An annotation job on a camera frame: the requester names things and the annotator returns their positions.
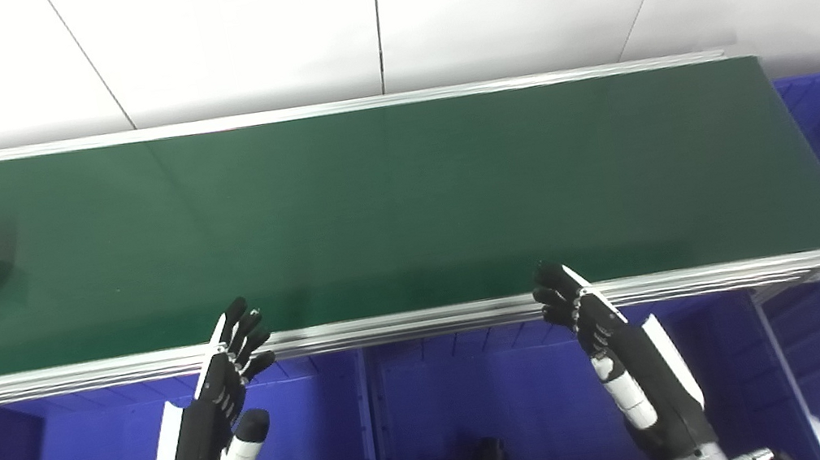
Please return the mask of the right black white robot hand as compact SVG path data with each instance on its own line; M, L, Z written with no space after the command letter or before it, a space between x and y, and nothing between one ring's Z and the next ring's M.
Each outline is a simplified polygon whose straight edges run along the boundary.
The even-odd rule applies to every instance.
M533 277L544 320L573 332L649 460L723 455L702 390L656 316L630 322L594 284L559 263L540 262Z

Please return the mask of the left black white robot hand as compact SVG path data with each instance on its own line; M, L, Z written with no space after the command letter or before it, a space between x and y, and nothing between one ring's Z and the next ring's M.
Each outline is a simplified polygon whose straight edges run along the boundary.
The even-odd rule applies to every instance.
M253 378L276 362L260 310L236 297L219 317L186 407L164 404L156 460L257 460L270 414L246 409Z

